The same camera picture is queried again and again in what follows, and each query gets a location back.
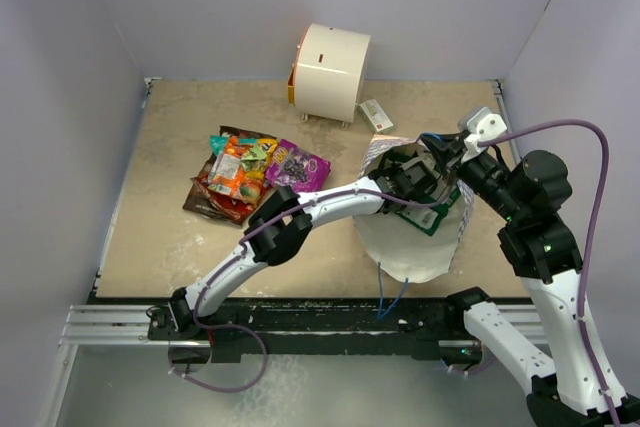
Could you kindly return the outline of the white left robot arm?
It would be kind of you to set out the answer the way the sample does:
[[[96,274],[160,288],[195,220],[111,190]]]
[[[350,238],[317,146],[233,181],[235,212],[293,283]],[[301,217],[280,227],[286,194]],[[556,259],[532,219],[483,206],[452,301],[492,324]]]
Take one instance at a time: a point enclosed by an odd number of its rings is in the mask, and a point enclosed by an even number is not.
[[[451,190],[419,157],[327,190],[276,189],[250,217],[231,253],[201,280],[174,291],[168,302],[169,332],[184,339],[201,335],[205,318],[233,291],[263,269],[290,261],[313,229],[349,217],[435,207]]]

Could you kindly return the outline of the green snack bag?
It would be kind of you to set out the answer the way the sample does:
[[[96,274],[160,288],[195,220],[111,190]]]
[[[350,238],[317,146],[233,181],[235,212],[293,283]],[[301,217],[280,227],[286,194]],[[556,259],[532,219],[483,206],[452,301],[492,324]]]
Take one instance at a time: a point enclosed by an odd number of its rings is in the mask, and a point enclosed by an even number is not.
[[[397,212],[396,215],[422,233],[433,237],[460,196],[460,189],[455,187],[451,190],[446,200],[435,207],[405,207],[403,210]]]

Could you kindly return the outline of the orange candy bag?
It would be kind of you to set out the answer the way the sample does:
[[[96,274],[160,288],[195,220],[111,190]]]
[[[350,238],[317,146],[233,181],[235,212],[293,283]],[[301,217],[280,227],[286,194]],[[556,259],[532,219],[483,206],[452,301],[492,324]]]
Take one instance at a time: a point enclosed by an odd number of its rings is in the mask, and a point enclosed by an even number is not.
[[[257,205],[264,193],[264,179],[254,180],[245,175],[240,158],[251,145],[236,145],[229,140],[224,151],[216,156],[208,175],[208,188],[245,203]]]

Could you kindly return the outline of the teal mint candy bag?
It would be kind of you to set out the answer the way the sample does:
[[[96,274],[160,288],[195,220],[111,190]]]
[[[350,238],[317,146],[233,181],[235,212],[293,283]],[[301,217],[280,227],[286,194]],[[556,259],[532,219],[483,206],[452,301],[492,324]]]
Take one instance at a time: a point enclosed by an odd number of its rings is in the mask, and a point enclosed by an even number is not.
[[[219,136],[211,135],[209,137],[209,144],[210,144],[212,153],[215,156],[220,155],[224,151],[224,148],[229,140],[233,140],[236,145],[241,145],[241,146],[253,145],[255,143],[255,140],[253,138],[241,138],[237,136],[226,136],[226,135],[219,135]]]

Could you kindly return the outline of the purple Lot 100 gummy bag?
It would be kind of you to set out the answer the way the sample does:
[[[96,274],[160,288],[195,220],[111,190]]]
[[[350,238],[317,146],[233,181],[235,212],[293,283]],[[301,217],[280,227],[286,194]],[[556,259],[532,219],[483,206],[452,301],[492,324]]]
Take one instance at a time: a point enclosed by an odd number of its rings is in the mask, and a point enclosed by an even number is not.
[[[296,193],[322,189],[331,172],[331,163],[293,142],[281,139],[273,153],[265,178],[272,186],[289,186]]]

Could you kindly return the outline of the blue checkered paper bag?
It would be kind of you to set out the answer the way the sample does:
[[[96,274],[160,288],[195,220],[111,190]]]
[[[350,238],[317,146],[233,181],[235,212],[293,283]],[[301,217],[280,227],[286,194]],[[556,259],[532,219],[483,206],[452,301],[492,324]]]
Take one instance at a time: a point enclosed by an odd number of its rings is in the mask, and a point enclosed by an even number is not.
[[[383,165],[386,167],[400,156],[411,157],[415,154],[423,158],[434,172],[433,158],[422,144],[410,138],[375,135],[365,153],[360,177]],[[433,203],[442,197],[447,186],[441,174],[437,172],[434,174],[438,178],[435,193],[420,197],[415,202]],[[454,185],[460,189],[461,196],[433,237],[429,237],[403,221],[396,215],[397,212],[354,218],[355,228],[365,251],[377,267],[379,286],[377,320],[382,320],[390,314],[410,284],[426,283],[449,271],[474,209],[472,190],[462,182]],[[384,300],[383,272],[403,284],[393,301]]]

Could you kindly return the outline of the light green Himalaya candy packet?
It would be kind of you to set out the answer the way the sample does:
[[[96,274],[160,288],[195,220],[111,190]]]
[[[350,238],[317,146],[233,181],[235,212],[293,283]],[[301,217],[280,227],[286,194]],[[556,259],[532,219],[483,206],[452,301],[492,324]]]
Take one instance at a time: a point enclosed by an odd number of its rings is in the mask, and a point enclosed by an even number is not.
[[[247,175],[261,175],[267,165],[267,153],[259,144],[253,144],[240,158],[241,166]]]

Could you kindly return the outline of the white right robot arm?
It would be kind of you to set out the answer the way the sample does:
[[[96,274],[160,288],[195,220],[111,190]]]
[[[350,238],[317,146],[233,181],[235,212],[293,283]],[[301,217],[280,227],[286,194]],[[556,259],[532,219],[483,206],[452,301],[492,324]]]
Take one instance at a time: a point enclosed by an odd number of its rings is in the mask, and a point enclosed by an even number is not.
[[[425,138],[437,170],[460,180],[505,224],[500,248],[530,295],[551,352],[544,354],[478,288],[453,295],[445,313],[456,338],[481,340],[523,389],[538,426],[621,426],[639,419],[604,354],[579,286],[587,272],[575,237],[558,211],[572,194],[565,163],[535,150],[514,169],[487,152],[465,160],[460,135]]]

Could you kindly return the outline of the yellow M&M candy bag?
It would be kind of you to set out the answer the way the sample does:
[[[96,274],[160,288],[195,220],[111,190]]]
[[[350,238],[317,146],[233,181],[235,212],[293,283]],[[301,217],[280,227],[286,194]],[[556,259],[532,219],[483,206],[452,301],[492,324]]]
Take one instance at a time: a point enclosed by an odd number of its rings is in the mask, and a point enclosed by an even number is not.
[[[267,165],[264,172],[261,175],[254,176],[254,175],[247,175],[246,173],[245,175],[250,179],[263,180],[265,177],[266,170],[268,169],[268,167],[272,162],[273,154],[276,148],[278,147],[278,140],[272,139],[272,138],[261,138],[261,139],[257,139],[254,144],[259,144],[262,147],[262,149],[267,153]]]

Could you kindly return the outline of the red Doritos chips bag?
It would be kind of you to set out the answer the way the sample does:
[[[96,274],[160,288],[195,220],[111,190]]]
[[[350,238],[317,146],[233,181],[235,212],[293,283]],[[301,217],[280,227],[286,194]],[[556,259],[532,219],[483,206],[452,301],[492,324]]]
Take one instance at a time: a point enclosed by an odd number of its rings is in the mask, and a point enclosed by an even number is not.
[[[209,189],[207,179],[212,167],[213,161],[208,160],[199,174],[191,178],[191,189],[183,204],[183,209],[209,219],[242,225],[257,210],[258,206],[215,193]]]

